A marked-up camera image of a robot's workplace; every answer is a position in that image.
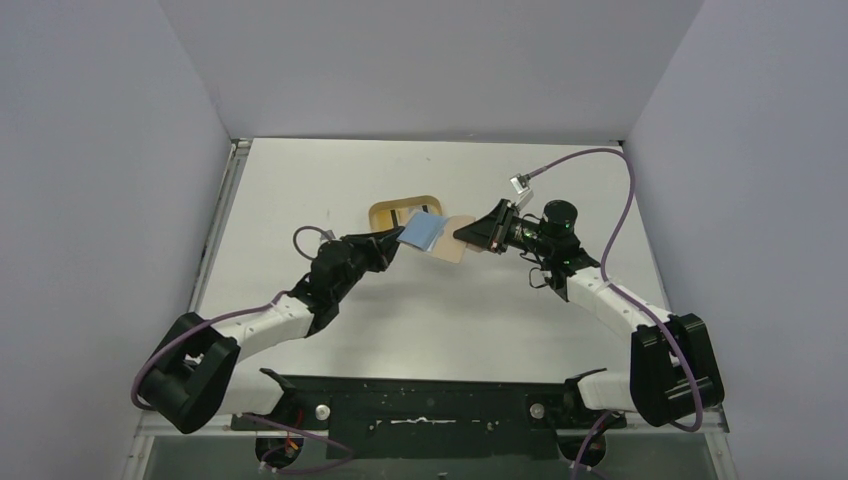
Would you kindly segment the light blue card sleeves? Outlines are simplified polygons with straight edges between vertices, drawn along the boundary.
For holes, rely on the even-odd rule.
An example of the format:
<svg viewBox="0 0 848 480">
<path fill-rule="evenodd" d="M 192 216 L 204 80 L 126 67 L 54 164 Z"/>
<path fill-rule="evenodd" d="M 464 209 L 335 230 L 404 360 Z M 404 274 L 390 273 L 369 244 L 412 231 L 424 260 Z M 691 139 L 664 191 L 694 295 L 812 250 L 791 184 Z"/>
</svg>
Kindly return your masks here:
<svg viewBox="0 0 848 480">
<path fill-rule="evenodd" d="M 447 223 L 447 217 L 416 211 L 404 226 L 398 242 L 422 252 L 431 252 L 443 235 Z"/>
</svg>

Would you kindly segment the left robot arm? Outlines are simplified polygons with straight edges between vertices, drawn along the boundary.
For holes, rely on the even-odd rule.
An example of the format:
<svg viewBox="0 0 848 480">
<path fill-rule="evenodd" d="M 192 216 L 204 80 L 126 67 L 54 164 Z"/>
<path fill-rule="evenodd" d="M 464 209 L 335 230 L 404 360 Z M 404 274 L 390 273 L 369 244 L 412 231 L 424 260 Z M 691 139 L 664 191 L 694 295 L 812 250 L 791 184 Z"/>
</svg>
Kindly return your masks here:
<svg viewBox="0 0 848 480">
<path fill-rule="evenodd" d="M 136 374 L 134 406 L 155 411 L 188 434 L 219 414 L 257 414 L 272 429 L 295 419 L 293 386 L 269 368 L 238 373 L 240 362 L 283 342 L 324 330 L 342 300 L 368 273 L 386 271 L 402 227 L 326 238 L 309 271 L 289 290 L 257 306 L 205 319 L 178 317 Z"/>
</svg>

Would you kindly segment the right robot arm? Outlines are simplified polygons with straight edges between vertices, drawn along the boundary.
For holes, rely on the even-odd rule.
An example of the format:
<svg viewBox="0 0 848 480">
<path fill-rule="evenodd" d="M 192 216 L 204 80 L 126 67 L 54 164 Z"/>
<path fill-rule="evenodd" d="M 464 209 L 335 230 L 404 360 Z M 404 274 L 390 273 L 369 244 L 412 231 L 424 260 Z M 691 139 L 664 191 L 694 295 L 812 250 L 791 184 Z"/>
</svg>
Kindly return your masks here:
<svg viewBox="0 0 848 480">
<path fill-rule="evenodd" d="M 590 370 L 566 382 L 565 419 L 586 427 L 603 410 L 633 412 L 652 426 L 689 430 L 706 409 L 720 404 L 724 388 L 705 322 L 647 304 L 612 282 L 575 233 L 577 208 L 548 202 L 541 217 L 523 216 L 501 200 L 486 216 L 461 227 L 454 238 L 483 251 L 521 251 L 543 273 L 544 284 L 612 331 L 623 343 L 628 365 L 620 371 Z"/>
</svg>

